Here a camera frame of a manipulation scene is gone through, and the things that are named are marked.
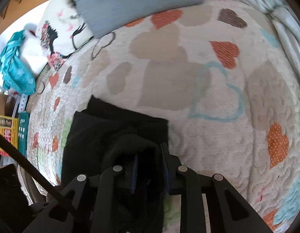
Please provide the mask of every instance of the teal fabric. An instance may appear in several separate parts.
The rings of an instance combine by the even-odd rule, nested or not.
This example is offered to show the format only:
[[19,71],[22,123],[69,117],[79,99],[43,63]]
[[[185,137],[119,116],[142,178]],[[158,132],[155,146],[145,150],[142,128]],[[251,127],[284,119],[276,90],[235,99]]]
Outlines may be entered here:
[[36,81],[31,71],[19,59],[20,46],[25,39],[24,30],[15,32],[0,54],[0,73],[3,88],[13,88],[19,94],[31,95],[36,90]]

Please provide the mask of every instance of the metal rivet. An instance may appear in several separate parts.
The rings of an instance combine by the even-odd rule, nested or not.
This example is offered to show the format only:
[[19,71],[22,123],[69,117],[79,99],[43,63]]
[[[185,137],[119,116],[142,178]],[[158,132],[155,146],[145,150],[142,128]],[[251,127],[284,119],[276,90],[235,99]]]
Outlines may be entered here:
[[86,180],[86,176],[84,174],[80,174],[78,177],[77,177],[77,181],[85,181]]
[[221,174],[215,174],[214,179],[217,181],[223,180],[223,176]]
[[122,166],[114,166],[113,167],[113,170],[115,171],[115,172],[119,172],[119,171],[122,171]]
[[180,172],[186,172],[186,171],[188,170],[188,168],[187,168],[186,166],[179,166],[179,167],[178,167],[178,170],[179,170]]

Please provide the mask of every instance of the gray cushion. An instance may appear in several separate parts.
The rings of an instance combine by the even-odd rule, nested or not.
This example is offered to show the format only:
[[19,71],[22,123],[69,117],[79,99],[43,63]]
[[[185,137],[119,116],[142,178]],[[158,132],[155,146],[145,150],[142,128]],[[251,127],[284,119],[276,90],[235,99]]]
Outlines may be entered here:
[[134,20],[180,7],[192,6],[204,0],[74,0],[95,38]]

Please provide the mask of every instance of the white pillow with printed face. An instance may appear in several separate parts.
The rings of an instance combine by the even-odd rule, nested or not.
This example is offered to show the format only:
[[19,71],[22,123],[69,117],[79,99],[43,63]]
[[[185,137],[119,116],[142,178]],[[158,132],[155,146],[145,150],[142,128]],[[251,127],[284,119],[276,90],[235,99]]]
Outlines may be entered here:
[[56,71],[86,43],[92,32],[78,15],[72,0],[51,0],[36,30],[49,65]]

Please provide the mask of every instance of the bed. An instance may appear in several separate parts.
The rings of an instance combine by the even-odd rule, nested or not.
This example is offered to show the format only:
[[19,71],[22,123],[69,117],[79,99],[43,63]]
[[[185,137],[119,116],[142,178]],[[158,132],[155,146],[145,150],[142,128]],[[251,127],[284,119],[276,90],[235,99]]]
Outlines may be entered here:
[[[73,114],[91,95],[168,119],[170,152],[197,173],[223,174],[274,232],[300,211],[300,80],[273,24],[245,3],[154,14],[46,67],[28,103],[27,157],[53,185]],[[175,232],[180,198],[164,208],[164,231]]]

